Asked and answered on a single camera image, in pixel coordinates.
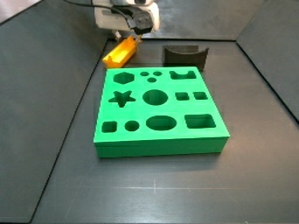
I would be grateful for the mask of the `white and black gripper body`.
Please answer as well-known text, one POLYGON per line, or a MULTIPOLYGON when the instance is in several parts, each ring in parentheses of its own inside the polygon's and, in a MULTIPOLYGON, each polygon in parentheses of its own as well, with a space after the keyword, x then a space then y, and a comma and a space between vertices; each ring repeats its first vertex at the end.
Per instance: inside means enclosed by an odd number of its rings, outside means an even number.
POLYGON ((99 28, 134 31, 136 35, 156 32, 160 27, 159 6, 155 0, 93 0, 99 28))

